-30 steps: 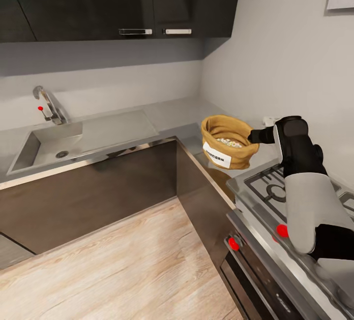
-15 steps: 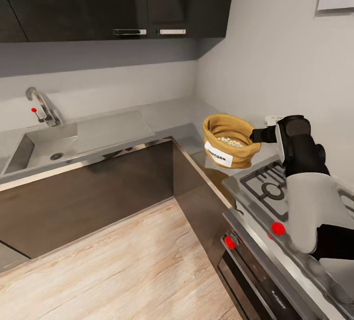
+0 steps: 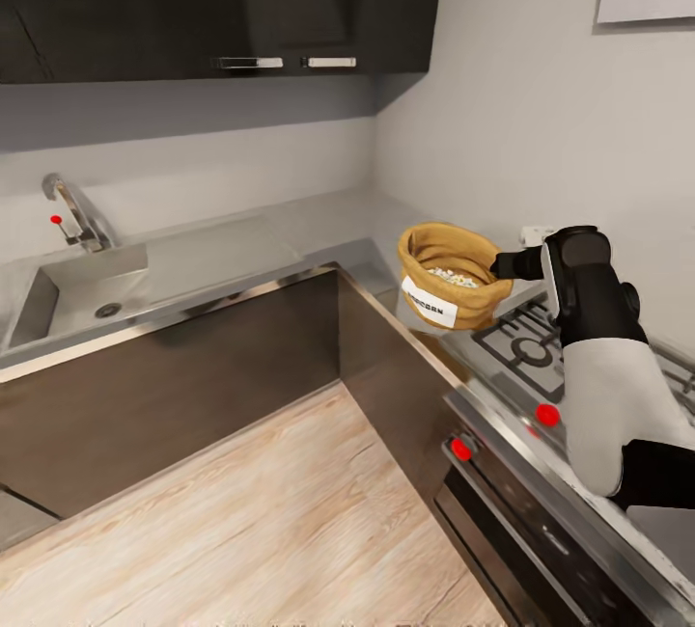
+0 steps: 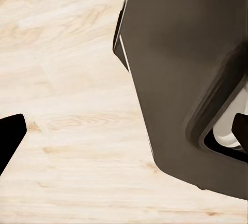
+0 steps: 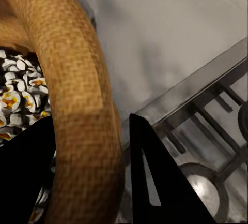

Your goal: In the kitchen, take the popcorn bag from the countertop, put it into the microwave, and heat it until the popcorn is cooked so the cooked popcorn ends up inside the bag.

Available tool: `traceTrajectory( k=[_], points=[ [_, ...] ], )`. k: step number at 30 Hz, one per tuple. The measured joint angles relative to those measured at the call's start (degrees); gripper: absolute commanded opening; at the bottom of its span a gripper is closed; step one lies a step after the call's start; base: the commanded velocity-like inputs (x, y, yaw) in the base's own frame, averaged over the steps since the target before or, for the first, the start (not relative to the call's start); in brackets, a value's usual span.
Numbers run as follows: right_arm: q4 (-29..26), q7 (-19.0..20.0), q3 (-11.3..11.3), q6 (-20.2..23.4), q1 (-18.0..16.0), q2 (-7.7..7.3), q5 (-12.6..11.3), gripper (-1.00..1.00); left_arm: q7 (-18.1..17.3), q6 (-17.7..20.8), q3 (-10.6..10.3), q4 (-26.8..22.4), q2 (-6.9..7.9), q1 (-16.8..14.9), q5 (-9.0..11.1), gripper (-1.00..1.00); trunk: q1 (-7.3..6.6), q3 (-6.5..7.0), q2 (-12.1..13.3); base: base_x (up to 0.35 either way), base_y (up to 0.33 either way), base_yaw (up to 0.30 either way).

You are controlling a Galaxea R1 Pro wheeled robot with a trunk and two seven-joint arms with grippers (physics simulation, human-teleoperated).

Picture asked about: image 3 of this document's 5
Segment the popcorn bag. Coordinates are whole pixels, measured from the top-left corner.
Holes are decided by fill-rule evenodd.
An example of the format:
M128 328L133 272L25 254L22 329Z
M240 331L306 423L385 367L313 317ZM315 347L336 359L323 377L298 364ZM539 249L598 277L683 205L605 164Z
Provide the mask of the popcorn bag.
M484 236L445 222L408 227L399 238L403 297L426 323L449 331L484 331L513 289L490 272L499 248ZM462 277L473 286L450 281Z

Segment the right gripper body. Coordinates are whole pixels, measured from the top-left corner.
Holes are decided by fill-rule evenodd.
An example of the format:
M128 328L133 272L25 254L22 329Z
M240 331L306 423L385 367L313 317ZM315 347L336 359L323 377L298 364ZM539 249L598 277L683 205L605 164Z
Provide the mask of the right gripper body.
M524 281L535 281L539 276L531 274L529 270L529 255L533 253L533 248L522 250L516 253L500 252L495 256L497 279L522 279Z

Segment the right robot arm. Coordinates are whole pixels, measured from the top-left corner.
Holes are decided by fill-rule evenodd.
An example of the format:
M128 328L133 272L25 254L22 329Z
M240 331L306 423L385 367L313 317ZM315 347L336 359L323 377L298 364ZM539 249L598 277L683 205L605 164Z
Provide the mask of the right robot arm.
M695 587L695 429L638 322L595 225L521 228L497 279L544 279L561 327L568 459L583 488L609 498Z

